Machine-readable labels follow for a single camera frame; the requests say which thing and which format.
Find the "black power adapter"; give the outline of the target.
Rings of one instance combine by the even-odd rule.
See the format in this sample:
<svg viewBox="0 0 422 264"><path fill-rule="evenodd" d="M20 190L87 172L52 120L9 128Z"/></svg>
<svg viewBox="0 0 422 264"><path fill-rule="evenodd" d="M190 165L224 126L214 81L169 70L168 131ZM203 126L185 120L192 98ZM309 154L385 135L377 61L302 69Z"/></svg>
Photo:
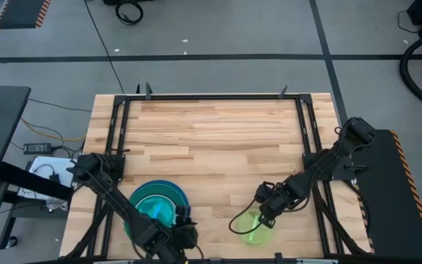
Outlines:
<svg viewBox="0 0 422 264"><path fill-rule="evenodd" d="M52 146L51 143L29 143L23 145L23 153L25 155L36 155L36 154L51 154Z"/></svg>

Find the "black hazard striped mat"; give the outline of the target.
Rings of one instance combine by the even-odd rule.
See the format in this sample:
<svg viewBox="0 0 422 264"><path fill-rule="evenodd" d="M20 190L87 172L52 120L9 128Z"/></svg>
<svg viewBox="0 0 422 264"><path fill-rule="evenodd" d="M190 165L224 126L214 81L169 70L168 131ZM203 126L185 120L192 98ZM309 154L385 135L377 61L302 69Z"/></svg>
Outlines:
<svg viewBox="0 0 422 264"><path fill-rule="evenodd" d="M0 29L42 27L51 0L6 0L0 13Z"/></svg>

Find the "black metal table frame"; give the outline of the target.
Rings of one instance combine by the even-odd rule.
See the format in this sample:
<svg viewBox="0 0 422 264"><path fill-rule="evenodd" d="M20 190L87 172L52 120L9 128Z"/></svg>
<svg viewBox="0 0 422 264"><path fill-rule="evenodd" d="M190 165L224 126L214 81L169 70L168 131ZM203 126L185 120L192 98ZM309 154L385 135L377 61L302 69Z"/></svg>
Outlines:
<svg viewBox="0 0 422 264"><path fill-rule="evenodd" d="M302 154L330 147L338 126L327 93L134 95L128 107L97 95L85 153L122 147L119 190L130 196L152 180L177 184L199 232L191 260L271 260L334 252L331 230L319 233L313 203L276 219L270 240L246 244L236 215L264 181L277 183L303 169Z"/></svg>

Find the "white board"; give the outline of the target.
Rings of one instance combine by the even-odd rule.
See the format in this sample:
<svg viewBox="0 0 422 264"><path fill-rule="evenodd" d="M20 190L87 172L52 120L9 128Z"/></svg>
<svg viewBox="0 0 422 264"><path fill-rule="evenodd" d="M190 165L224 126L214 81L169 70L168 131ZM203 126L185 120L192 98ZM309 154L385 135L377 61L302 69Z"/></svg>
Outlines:
<svg viewBox="0 0 422 264"><path fill-rule="evenodd" d="M48 156L37 156L28 168L28 172L31 172L37 176L43 177L50 180L51 175L58 175L59 182L66 187L73 186L73 174L67 171L68 167L72 167L73 163L69 158L55 158ZM19 188L18 196L28 199L43 199L50 200L53 197L45 194L37 193L27 188Z"/></svg>

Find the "large teal plastic plate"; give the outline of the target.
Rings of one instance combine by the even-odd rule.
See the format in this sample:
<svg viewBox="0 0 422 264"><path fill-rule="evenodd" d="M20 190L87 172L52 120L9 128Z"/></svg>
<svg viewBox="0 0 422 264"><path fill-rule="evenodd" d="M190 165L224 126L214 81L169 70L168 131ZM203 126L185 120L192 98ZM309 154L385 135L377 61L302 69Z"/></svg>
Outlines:
<svg viewBox="0 0 422 264"><path fill-rule="evenodd" d="M129 201L136 207L136 203L151 194L162 194L171 199L176 207L190 205L185 192L175 183L167 180L153 180L138 187L130 196Z"/></svg>

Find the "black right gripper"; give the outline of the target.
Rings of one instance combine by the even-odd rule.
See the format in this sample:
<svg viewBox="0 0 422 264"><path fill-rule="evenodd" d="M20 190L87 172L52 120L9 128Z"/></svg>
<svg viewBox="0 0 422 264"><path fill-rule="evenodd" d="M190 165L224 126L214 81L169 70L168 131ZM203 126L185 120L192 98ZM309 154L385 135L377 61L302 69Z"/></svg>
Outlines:
<svg viewBox="0 0 422 264"><path fill-rule="evenodd" d="M260 204L259 222L268 228L274 227L275 218L285 210L295 208L295 200L283 183L264 181L257 188L254 199Z"/></svg>

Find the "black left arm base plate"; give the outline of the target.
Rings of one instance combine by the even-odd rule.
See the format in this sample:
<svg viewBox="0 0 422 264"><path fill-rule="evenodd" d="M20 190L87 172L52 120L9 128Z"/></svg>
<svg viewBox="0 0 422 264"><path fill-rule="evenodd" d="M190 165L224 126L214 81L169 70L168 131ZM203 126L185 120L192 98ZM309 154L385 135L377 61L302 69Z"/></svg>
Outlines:
<svg viewBox="0 0 422 264"><path fill-rule="evenodd" d="M117 183L122 179L125 157L109 153L90 153L80 155L77 161L70 161L73 166L67 171L73 174L79 182L92 179L103 180L108 184Z"/></svg>

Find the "black hazard striped platform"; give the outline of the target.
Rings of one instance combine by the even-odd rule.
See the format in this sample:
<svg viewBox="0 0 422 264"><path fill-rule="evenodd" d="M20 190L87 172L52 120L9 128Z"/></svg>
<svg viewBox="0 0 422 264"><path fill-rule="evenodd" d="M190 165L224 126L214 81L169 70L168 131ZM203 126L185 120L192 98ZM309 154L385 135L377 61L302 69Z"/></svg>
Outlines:
<svg viewBox="0 0 422 264"><path fill-rule="evenodd" d="M396 132L375 130L370 148L352 159L365 167L356 178L372 254L422 259L422 203Z"/></svg>

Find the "clear blue plastic plate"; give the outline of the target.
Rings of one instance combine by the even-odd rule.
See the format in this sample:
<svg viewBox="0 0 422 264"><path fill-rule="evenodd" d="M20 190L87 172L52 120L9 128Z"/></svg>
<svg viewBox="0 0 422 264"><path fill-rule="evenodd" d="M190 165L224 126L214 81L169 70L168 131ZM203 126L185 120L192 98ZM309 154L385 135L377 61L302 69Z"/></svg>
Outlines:
<svg viewBox="0 0 422 264"><path fill-rule="evenodd" d="M136 209L170 227L175 224L176 205L162 194L151 194L136 203Z"/></svg>

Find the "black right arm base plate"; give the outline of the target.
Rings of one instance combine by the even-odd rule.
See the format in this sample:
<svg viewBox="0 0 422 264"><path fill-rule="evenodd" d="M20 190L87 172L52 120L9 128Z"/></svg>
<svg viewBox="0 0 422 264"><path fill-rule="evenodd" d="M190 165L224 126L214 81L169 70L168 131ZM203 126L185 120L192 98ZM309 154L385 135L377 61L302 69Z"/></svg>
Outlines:
<svg viewBox="0 0 422 264"><path fill-rule="evenodd" d="M316 153L302 154L304 168L307 169L313 163ZM351 156L347 156L343 161L336 165L330 177L324 177L324 180L354 180L358 175L367 171L367 165L355 164Z"/></svg>

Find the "clear green plastic plate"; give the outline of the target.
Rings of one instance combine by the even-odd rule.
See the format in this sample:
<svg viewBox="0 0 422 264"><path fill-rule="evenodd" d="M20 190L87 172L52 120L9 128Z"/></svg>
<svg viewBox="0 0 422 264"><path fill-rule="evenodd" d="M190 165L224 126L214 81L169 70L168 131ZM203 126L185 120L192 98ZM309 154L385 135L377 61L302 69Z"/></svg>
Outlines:
<svg viewBox="0 0 422 264"><path fill-rule="evenodd" d="M246 211L237 218L237 231L247 232L241 235L242 240L249 245L260 246L267 243L273 231L259 222L260 212L257 209Z"/></svg>

